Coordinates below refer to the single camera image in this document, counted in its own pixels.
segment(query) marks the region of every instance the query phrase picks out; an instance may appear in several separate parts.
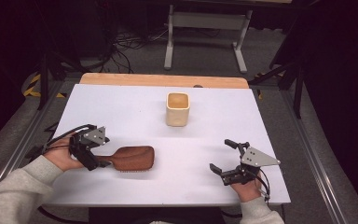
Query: hand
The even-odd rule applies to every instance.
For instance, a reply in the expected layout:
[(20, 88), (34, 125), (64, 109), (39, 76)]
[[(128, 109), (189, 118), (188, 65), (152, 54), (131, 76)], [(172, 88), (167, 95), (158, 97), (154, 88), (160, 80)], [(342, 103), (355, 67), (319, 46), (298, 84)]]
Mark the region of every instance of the hand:
[(64, 172), (70, 169), (83, 167), (83, 164), (80, 161), (72, 159), (71, 154), (69, 153), (69, 139), (73, 134), (75, 133), (68, 134), (64, 138), (51, 144), (48, 147), (50, 149), (43, 155)]
[(257, 179), (249, 181), (244, 185), (241, 183), (232, 184), (231, 187), (237, 192), (242, 203), (250, 202), (261, 196), (261, 183)]

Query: gray sleeve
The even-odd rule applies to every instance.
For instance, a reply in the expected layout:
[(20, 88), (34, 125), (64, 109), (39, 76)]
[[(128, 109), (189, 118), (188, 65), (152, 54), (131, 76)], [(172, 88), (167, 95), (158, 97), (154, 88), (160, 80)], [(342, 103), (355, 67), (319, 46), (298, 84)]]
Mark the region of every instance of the gray sleeve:
[(264, 202), (263, 197), (251, 200), (248, 203), (241, 203), (242, 220), (241, 224), (282, 224), (280, 215), (271, 211)]
[(0, 223), (27, 223), (34, 210), (52, 193), (63, 171), (40, 156), (0, 182)]

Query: dark floor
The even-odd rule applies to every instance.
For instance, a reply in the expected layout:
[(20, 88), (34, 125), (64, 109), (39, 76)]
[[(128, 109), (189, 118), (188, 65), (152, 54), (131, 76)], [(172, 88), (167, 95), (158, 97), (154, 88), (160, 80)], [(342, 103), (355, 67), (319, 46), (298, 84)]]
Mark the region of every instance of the dark floor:
[[(278, 30), (249, 30), (242, 47), (242, 54), (248, 67), (246, 75), (239, 72), (230, 46), (231, 42), (237, 39), (236, 32), (221, 31), (215, 37), (194, 30), (176, 33), (170, 71), (163, 69), (166, 48), (164, 38), (166, 38), (165, 34), (140, 49), (120, 48), (131, 63), (131, 70), (134, 73), (245, 77), (251, 80), (257, 73), (269, 71), (269, 63), (282, 43), (284, 35)], [(113, 58), (121, 64), (127, 64), (123, 56), (114, 54)], [(103, 71), (128, 73), (129, 70), (110, 61)], [(60, 92), (68, 95), (79, 81), (79, 74), (69, 75), (60, 88)], [(286, 222), (358, 223), (358, 196), (324, 137), (307, 91), (304, 90), (302, 96), (302, 119), (295, 119), (290, 102), (287, 105), (287, 99), (291, 99), (293, 90), (279, 91), (276, 88), (277, 80), (274, 77), (251, 88), (255, 90), (255, 99), (276, 156), (282, 162), (283, 177), (292, 200), (290, 204), (284, 206)], [(261, 90), (261, 99), (256, 90)], [(34, 131), (32, 145), (47, 141), (49, 133), (44, 132), (44, 129), (60, 120), (66, 101), (67, 98), (54, 98), (40, 125)], [(34, 116), (40, 114), (36, 112), (38, 102), (37, 97), (27, 97), (26, 102), (0, 132), (0, 174), (24, 134), (27, 133)], [(331, 201), (336, 201), (337, 206), (331, 208)], [(88, 220), (88, 208), (49, 207), (47, 209), (60, 217)], [(238, 206), (222, 209), (230, 213), (239, 212)], [(280, 206), (272, 209), (282, 213)], [(30, 223), (58, 222), (35, 212)], [(239, 220), (226, 217), (226, 223), (239, 223)]]

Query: metal leg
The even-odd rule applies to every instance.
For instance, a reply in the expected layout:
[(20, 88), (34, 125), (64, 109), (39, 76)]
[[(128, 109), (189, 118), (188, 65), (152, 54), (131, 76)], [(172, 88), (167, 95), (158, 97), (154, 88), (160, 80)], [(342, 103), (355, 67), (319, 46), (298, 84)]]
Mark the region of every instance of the metal leg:
[(252, 17), (252, 10), (248, 10), (246, 12), (246, 17), (243, 20), (240, 38), (239, 38), (238, 42), (232, 43), (232, 46), (234, 48), (234, 53), (237, 58), (237, 63), (238, 63), (241, 73), (246, 73), (248, 71), (246, 68), (246, 65), (245, 65), (245, 61), (242, 56), (241, 48), (242, 48), (243, 39), (245, 38), (245, 35), (246, 35), (246, 31), (248, 30), (249, 22), (251, 21), (251, 17)]
[(172, 67), (172, 54), (173, 54), (173, 5), (170, 5), (170, 15), (168, 16), (168, 43), (167, 51), (165, 53), (164, 69), (170, 70)]

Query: white stand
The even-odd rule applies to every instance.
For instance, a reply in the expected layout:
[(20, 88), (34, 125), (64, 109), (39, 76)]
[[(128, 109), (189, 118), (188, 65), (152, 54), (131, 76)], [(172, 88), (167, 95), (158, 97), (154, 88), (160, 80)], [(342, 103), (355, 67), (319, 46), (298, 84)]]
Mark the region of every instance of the white stand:
[(246, 65), (242, 56), (241, 47), (246, 31), (249, 27), (249, 22), (252, 17), (252, 10), (248, 10), (246, 15), (220, 15), (209, 13), (188, 13), (188, 12), (173, 12), (173, 5), (170, 5), (170, 14), (168, 17), (168, 43), (165, 54), (164, 69), (170, 70), (172, 68), (173, 55), (173, 27), (195, 27), (208, 29), (225, 29), (225, 30), (240, 30), (240, 37), (237, 42), (234, 42), (233, 48), (237, 58), (238, 66), (242, 73), (246, 73)]

